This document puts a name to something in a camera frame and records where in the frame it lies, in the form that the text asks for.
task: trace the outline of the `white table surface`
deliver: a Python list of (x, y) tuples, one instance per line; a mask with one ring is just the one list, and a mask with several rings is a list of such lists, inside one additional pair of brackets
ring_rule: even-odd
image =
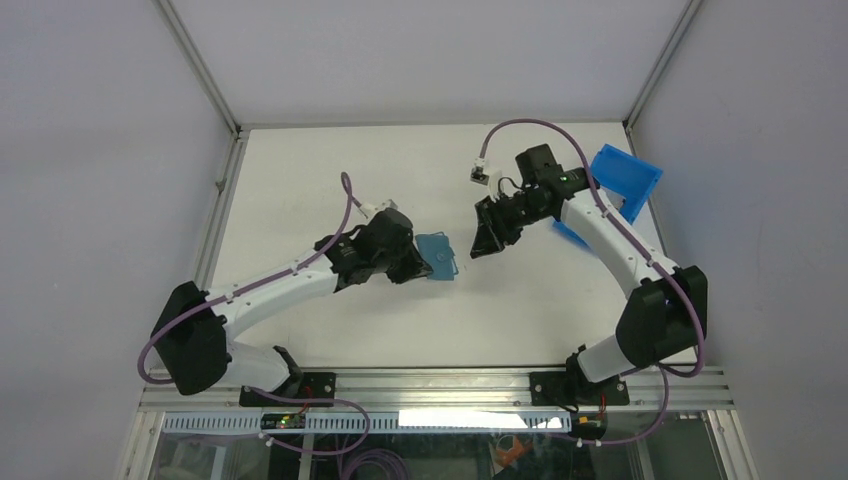
[[(620, 124), (563, 124), (589, 159), (609, 143), (629, 151)], [(456, 252), (453, 282), (367, 284), (308, 301), (239, 339), (282, 345), (309, 367), (519, 366), (558, 364), (610, 335), (625, 304), (604, 265), (543, 221), (518, 244), (472, 261), (474, 203), (486, 194), (468, 175), (491, 125), (255, 130), (250, 134), (214, 284), (291, 262), (335, 231), (344, 209), (339, 173), (362, 201), (393, 199), (415, 233), (444, 231)], [(568, 169), (576, 153), (532, 125), (499, 131), (487, 157), (518, 179), (516, 154), (548, 143)], [(349, 228), (362, 223), (354, 213)], [(658, 245), (650, 211), (636, 229)], [(691, 361), (691, 351), (675, 360)]]

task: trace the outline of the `glass panel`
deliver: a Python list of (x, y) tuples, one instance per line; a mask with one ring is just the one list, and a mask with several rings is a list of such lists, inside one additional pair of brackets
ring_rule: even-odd
[[(632, 436), (649, 425), (655, 413), (608, 412), (604, 439)], [(574, 417), (575, 424), (580, 416)], [(593, 415), (586, 417), (595, 420)], [(303, 435), (276, 438), (303, 446)], [(357, 435), (316, 434), (314, 447), (336, 450)], [(165, 435), (151, 479), (158, 480), (265, 480), (301, 478), (301, 455), (283, 448), (268, 448), (255, 435)], [(678, 420), (669, 414), (660, 429), (645, 441), (627, 446), (595, 447), (549, 433), (433, 434), (402, 433), (369, 435), (344, 457), (313, 456), (309, 475), (302, 478), (336, 480), (370, 479), (571, 479), (719, 480), (709, 430), (700, 419)], [(377, 460), (362, 465), (366, 452)]]

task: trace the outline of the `white wall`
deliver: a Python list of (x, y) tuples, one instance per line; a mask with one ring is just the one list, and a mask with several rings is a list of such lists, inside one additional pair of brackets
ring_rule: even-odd
[(240, 122), (621, 120), (686, 0), (174, 0)]
[(636, 126), (763, 478), (845, 478), (848, 3), (706, 2)]
[(0, 478), (111, 478), (226, 142), (151, 2), (0, 7)]

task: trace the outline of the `blue bin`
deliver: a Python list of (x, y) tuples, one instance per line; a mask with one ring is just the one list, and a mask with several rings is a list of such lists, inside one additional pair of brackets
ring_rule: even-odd
[[(618, 211), (631, 224), (636, 220), (642, 206), (648, 201), (648, 197), (651, 196), (651, 192), (654, 191), (654, 187), (662, 176), (661, 169), (611, 145), (604, 145), (595, 155), (589, 169), (600, 186), (621, 195), (624, 203)], [(586, 246), (586, 242), (561, 222), (554, 222), (554, 228)]]

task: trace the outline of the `robotic arm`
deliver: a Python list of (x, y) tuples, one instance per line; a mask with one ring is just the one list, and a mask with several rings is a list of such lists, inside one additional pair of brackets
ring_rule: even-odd
[[(627, 305), (615, 333), (589, 349), (581, 347), (566, 361), (566, 398), (586, 398), (619, 374), (656, 364), (697, 345), (697, 334), (681, 298), (654, 268), (658, 264), (683, 289), (706, 332), (707, 279), (691, 266), (680, 268), (657, 249), (648, 248), (646, 262), (633, 240), (644, 239), (613, 208), (606, 193), (598, 194), (602, 211), (589, 189), (585, 168), (563, 171), (548, 145), (533, 147), (516, 157), (522, 183), (512, 197), (500, 192), (500, 172), (476, 165), (471, 179), (489, 187), (490, 195), (475, 204), (477, 235), (471, 258), (503, 251), (521, 238), (523, 227), (553, 217), (575, 231), (615, 277)], [(607, 215), (613, 215), (620, 227)]]
[[(208, 292), (194, 282), (174, 289), (152, 336), (190, 309), (209, 305), (154, 345), (181, 394), (193, 395), (221, 382), (293, 396), (303, 375), (291, 355), (282, 347), (236, 341), (242, 332), (286, 308), (363, 284), (376, 274), (402, 284), (432, 273), (412, 243), (412, 222), (394, 204), (366, 204), (360, 210), (369, 217), (366, 225), (335, 242), (332, 235), (317, 241), (290, 265)], [(215, 303), (222, 297), (226, 301)]]

